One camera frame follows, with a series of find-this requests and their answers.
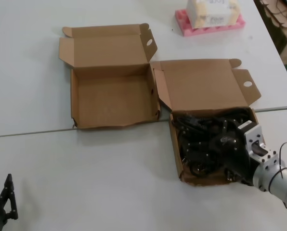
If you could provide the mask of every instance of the box flap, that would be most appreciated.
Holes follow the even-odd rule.
[[[157,51],[149,24],[63,27],[59,58],[74,68],[145,64]]]
[[[176,60],[152,63],[160,100],[172,111],[249,106],[261,97],[239,59]]]

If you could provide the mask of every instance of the empty cardboard box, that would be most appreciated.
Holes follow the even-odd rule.
[[[71,116],[77,128],[157,121],[149,64],[157,51],[148,24],[63,28],[59,57],[72,67]]]
[[[207,178],[193,176],[182,164],[177,130],[171,120],[180,114],[211,117],[228,109],[248,106],[261,97],[248,70],[234,69],[239,59],[178,60],[152,63],[160,100],[172,111],[170,133],[179,178],[193,185],[218,185],[228,181],[220,170]]]

